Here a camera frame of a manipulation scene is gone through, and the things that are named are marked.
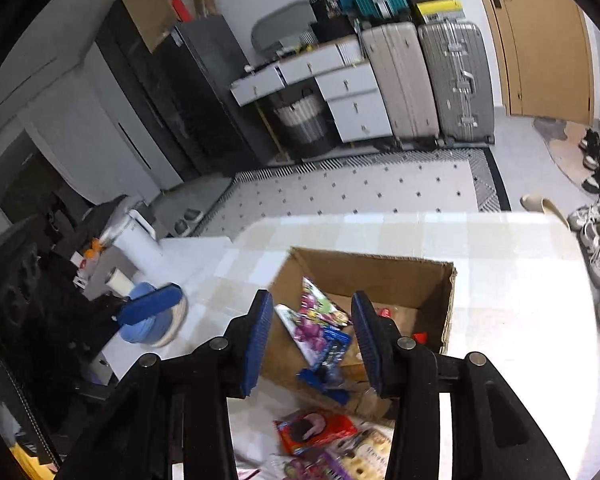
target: wooden door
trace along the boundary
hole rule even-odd
[[[511,114],[593,120],[589,37],[573,0],[483,0]]]

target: laundry basket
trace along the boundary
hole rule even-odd
[[[324,117],[325,102],[314,94],[295,103],[277,108],[276,114],[286,128],[289,147],[296,156],[323,155],[336,147]]]

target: blue bucket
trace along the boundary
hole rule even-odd
[[[129,297],[135,300],[154,290],[155,287],[151,283],[138,283],[129,293]],[[129,343],[151,345],[160,341],[167,333],[172,320],[171,309],[168,308],[160,314],[143,319],[135,325],[123,325],[120,327],[120,337]]]

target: drawer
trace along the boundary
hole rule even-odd
[[[335,45],[317,48],[280,62],[280,72],[287,84],[309,79],[315,75],[344,66]]]
[[[392,135],[380,92],[329,101],[329,108],[343,142]]]
[[[258,73],[249,75],[231,84],[231,92],[240,106],[273,94],[285,87],[276,64],[267,66]]]
[[[345,40],[338,40],[337,45],[345,65],[362,63],[365,60],[365,57],[362,55],[362,50],[360,50],[360,42],[358,42],[357,36],[351,36]]]
[[[378,90],[376,76],[369,63],[341,68],[315,78],[325,101]]]

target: paper towel roll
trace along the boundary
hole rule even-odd
[[[133,282],[126,277],[121,270],[117,267],[111,269],[111,272],[107,276],[107,281],[105,282],[113,292],[119,295],[121,298],[128,296],[131,292],[131,289],[134,288]]]

